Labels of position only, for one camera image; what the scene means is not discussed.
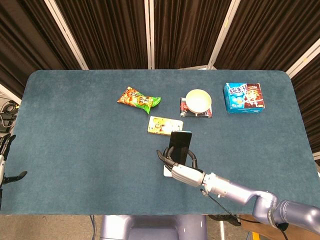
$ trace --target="chip bag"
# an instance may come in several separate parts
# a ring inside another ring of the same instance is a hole
[[[127,104],[144,109],[148,114],[150,109],[161,102],[161,97],[144,96],[134,88],[128,86],[117,103]]]

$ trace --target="phone screen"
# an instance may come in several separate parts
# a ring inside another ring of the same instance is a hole
[[[174,150],[171,154],[173,161],[185,165],[191,142],[192,132],[190,131],[172,131],[170,137],[169,148],[172,146]]]

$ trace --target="blue snack box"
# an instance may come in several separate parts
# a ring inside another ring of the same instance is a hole
[[[223,88],[228,113],[259,113],[265,109],[260,83],[227,82]]]

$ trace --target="white bowl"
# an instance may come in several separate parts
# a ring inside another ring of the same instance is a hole
[[[211,102],[209,93],[201,89],[191,90],[185,96],[185,104],[188,109],[195,114],[201,114],[207,111],[211,106]]]

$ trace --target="teal felt table cover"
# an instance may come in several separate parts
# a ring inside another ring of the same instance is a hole
[[[261,113],[229,114],[225,83],[260,83]],[[117,103],[131,86],[162,97],[150,115]],[[180,117],[180,97],[203,89],[212,118]],[[257,190],[319,207],[320,181],[290,78],[265,70],[39,70],[27,82],[6,162],[0,214],[223,214],[199,188],[163,176],[150,116],[182,120],[198,167]],[[233,213],[250,214],[219,199]]]

